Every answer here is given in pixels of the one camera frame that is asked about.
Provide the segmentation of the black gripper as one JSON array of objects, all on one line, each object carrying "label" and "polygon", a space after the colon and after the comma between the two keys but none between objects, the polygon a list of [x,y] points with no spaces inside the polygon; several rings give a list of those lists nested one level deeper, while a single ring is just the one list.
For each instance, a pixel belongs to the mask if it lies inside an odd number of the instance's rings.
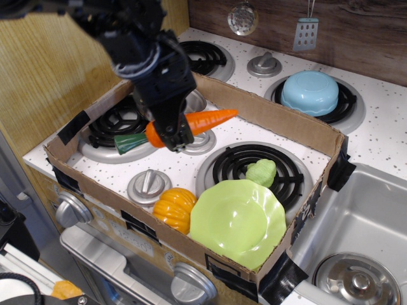
[{"label": "black gripper", "polygon": [[153,115],[159,139],[168,150],[179,153],[194,141],[183,101],[196,88],[188,56],[173,34],[154,39],[128,34],[127,38],[127,78]]}]

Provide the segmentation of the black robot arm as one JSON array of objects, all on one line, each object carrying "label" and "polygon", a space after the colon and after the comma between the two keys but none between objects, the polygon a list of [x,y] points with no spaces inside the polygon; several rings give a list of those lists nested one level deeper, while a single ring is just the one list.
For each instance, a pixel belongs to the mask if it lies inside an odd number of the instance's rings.
[{"label": "black robot arm", "polygon": [[192,143],[183,112],[197,85],[176,35],[162,29],[161,1],[1,1],[3,20],[30,13],[70,15],[104,47],[114,73],[133,83],[164,146],[179,152]]}]

